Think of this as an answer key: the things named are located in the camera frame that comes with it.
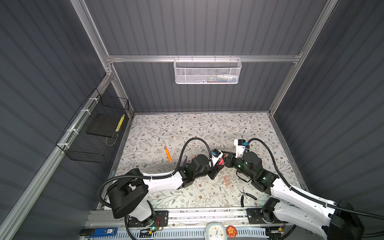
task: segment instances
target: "black mounting plate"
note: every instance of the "black mounting plate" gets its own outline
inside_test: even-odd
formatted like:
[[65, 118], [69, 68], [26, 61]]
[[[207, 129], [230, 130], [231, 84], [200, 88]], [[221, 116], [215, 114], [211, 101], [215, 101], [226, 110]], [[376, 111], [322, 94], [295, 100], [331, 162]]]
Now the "black mounting plate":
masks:
[[[163, 221], [160, 220], [160, 227], [166, 227], [168, 225], [168, 211], [155, 211], [156, 217], [162, 219]], [[153, 220], [153, 223], [148, 226], [148, 227], [157, 227], [159, 221], [157, 218]], [[128, 227], [146, 227], [143, 226], [141, 222], [137, 220], [135, 217], [129, 217], [128, 219]]]
[[[261, 213], [262, 208], [251, 208], [247, 209], [247, 218], [250, 224], [265, 224], [266, 222], [262, 219], [263, 214]], [[282, 223], [275, 216], [273, 216], [273, 223]]]

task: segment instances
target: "orange pen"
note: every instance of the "orange pen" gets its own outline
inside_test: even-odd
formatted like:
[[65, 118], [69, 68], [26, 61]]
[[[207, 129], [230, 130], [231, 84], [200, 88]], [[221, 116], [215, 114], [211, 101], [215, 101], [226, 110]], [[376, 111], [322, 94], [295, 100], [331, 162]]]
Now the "orange pen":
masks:
[[170, 162], [172, 162], [172, 158], [171, 158], [170, 155], [169, 155], [169, 151], [168, 151], [168, 149], [167, 149], [167, 146], [164, 146], [164, 149], [166, 150], [168, 160], [169, 160]]

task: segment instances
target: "clock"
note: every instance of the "clock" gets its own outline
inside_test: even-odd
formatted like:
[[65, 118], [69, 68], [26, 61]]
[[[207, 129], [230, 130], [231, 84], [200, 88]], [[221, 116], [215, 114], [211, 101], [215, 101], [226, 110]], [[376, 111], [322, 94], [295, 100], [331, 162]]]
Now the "clock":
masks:
[[211, 222], [205, 229], [206, 240], [227, 240], [227, 232], [223, 224]]

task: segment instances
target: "floral tablecloth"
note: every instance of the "floral tablecloth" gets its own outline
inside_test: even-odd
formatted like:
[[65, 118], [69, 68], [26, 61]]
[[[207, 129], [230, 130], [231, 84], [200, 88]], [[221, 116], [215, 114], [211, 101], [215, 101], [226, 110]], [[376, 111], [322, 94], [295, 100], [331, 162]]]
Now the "floral tablecloth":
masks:
[[[260, 138], [273, 152], [279, 170], [286, 179], [299, 186], [266, 113], [135, 115], [116, 175], [123, 175], [132, 168], [148, 173], [172, 171], [184, 143], [191, 137], [204, 139], [211, 150], [218, 148], [232, 152], [235, 152], [234, 139]], [[168, 161], [165, 145], [169, 149], [172, 162]], [[260, 143], [252, 142], [250, 150], [263, 160], [265, 169], [275, 172], [268, 151]], [[207, 155], [205, 145], [197, 140], [191, 141], [182, 161], [187, 157], [190, 162], [198, 154]], [[242, 191], [258, 199], [255, 201], [245, 198], [245, 206], [263, 205], [268, 199], [268, 195], [240, 180], [233, 168], [226, 167], [215, 180], [208, 176], [201, 177], [187, 188], [154, 192], [147, 199], [156, 209], [234, 207], [240, 206]]]

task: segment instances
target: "orange object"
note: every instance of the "orange object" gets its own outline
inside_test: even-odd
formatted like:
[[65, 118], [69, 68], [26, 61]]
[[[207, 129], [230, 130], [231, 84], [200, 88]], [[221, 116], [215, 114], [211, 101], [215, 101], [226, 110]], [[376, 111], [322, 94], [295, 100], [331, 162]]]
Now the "orange object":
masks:
[[229, 225], [227, 227], [227, 235], [230, 238], [234, 238], [237, 235], [237, 230], [234, 226]]
[[172, 162], [172, 158], [171, 158], [170, 155], [169, 155], [169, 151], [168, 151], [168, 149], [167, 149], [167, 146], [165, 146], [164, 149], [166, 150], [168, 160], [169, 160], [170, 162]]

